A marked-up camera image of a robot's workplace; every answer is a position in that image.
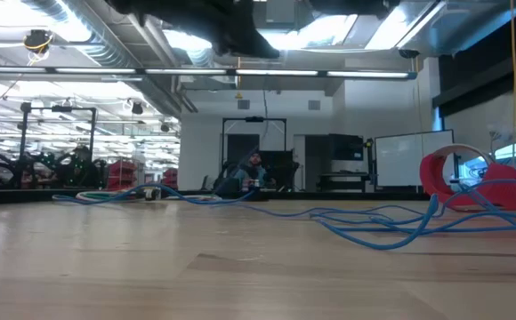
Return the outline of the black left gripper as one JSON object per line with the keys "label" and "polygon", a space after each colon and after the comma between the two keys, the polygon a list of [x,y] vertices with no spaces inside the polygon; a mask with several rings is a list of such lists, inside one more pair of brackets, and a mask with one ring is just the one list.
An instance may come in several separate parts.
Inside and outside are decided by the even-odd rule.
{"label": "black left gripper", "polygon": [[116,12],[134,15],[142,27],[147,16],[185,33],[221,44],[238,57],[278,57],[279,50],[256,30],[253,1],[233,0],[107,0]]}

